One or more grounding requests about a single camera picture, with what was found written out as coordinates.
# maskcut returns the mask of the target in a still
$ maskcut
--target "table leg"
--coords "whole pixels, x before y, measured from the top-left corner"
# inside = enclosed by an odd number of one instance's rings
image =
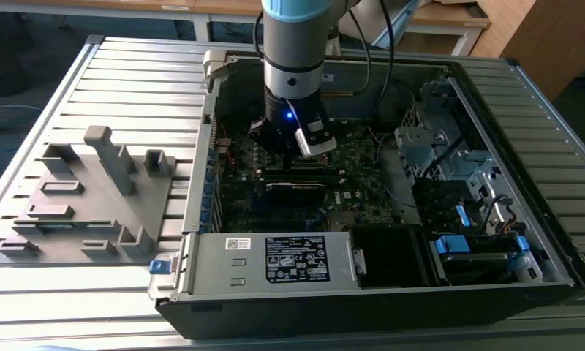
[[[194,26],[194,40],[197,40],[198,42],[209,42],[210,41],[209,14],[193,13],[191,20]]]
[[[470,55],[470,50],[474,47],[478,36],[481,35],[482,29],[478,27],[469,27],[463,32],[463,35],[457,40],[455,47],[451,50],[451,55],[454,56],[467,56]]]

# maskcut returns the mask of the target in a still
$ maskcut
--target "black cable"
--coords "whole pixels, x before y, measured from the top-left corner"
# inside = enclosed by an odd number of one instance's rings
[[[253,46],[255,47],[257,57],[259,57],[261,59],[263,58],[263,53],[259,51],[259,46],[257,43],[257,27],[259,25],[259,21],[262,20],[262,17],[263,17],[263,11],[259,11],[259,14],[255,17],[255,22],[253,24]]]
[[[383,13],[383,20],[386,21],[386,29],[387,29],[387,43],[389,43],[389,49],[390,54],[387,56],[387,69],[386,69],[386,77],[383,81],[383,87],[381,88],[379,95],[377,97],[375,103],[371,107],[371,110],[369,113],[361,117],[361,121],[363,121],[371,114],[374,113],[375,109],[379,107],[381,101],[383,100],[383,97],[386,96],[387,86],[390,85],[390,78],[391,78],[391,67],[394,65],[394,33],[391,31],[391,20],[390,20],[390,14],[387,13],[387,7],[383,0],[377,0],[381,5],[381,12]]]
[[[366,44],[366,38],[363,36],[363,32],[361,31],[358,19],[354,17],[353,11],[349,10],[349,16],[353,20],[354,27],[358,29],[359,33],[359,40],[361,40],[361,46],[363,47],[363,54],[366,56],[366,80],[363,82],[363,86],[361,86],[361,89],[354,92],[355,95],[361,94],[366,88],[369,87],[369,81],[370,81],[370,69],[371,69],[371,59],[370,59],[370,50],[369,45]]]
[[[430,165],[425,168],[425,171],[422,172],[422,178],[426,177],[426,174],[433,170],[433,168],[439,165],[439,162],[445,160],[445,158],[450,155],[450,153],[455,150],[457,146],[459,146],[461,142],[463,141],[463,136],[459,135],[459,137],[455,139],[455,141],[451,142],[449,147],[446,148],[445,152],[441,153],[441,155],[437,157],[437,159],[430,163]]]
[[[414,89],[411,88],[411,86],[403,82],[402,80],[397,79],[397,78],[391,78],[390,79],[390,83],[394,86],[395,89],[398,89],[398,84],[401,84],[405,89],[407,89],[407,93],[409,93],[409,97],[411,99],[411,103],[415,103],[415,94],[414,94]]]
[[[511,211],[509,206],[505,206],[506,212],[510,214],[510,218],[505,222],[505,225],[499,228],[495,234],[503,234],[505,230],[518,221],[518,215]]]
[[[491,210],[494,209],[494,205],[505,197],[506,197],[505,194],[498,194],[497,196],[494,196],[494,198],[489,202],[487,207],[485,207],[485,213],[483,213],[483,217],[482,217],[482,221],[481,221],[481,229],[478,230],[478,235],[485,234],[485,228],[487,227],[489,216],[491,215]]]

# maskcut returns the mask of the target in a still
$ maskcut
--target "barcode sticker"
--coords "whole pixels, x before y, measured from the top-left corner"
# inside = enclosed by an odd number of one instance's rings
[[[333,83],[333,78],[334,78],[334,75],[330,75],[330,74],[322,74],[321,75],[321,81],[322,82]]]
[[[166,5],[162,5],[161,8],[163,10],[187,11],[187,6],[166,6]]]
[[[225,250],[250,250],[251,239],[249,238],[227,238],[225,240]]]

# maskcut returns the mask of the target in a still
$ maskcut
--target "label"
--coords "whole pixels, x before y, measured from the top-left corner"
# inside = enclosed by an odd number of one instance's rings
[[[163,10],[187,11],[187,6],[166,6],[166,5],[162,5],[161,8]]]
[[[327,282],[325,236],[266,238],[269,283]]]
[[[333,83],[333,76],[330,74],[322,74],[321,75],[321,82]]]
[[[251,248],[251,239],[227,238],[225,239],[225,250],[249,250]]]
[[[486,27],[487,23],[465,22],[465,27]]]

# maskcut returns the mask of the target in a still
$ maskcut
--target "aluminum profile table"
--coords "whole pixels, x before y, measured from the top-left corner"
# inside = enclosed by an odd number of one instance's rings
[[[250,45],[167,40],[89,39],[0,180],[0,237],[11,233],[35,177],[34,155],[47,142],[79,140],[90,124],[114,130],[130,154],[161,148],[179,160],[158,250],[179,245],[194,138],[206,90],[206,50]],[[585,147],[519,67],[501,59],[401,55],[455,60],[465,67],[565,229],[585,254]],[[85,152],[85,146],[75,146]],[[183,350],[359,347],[370,350],[566,350],[585,347],[585,298],[533,309],[475,328],[358,333],[282,339],[189,341],[154,310],[145,267],[0,267],[0,350],[54,345],[87,350]]]

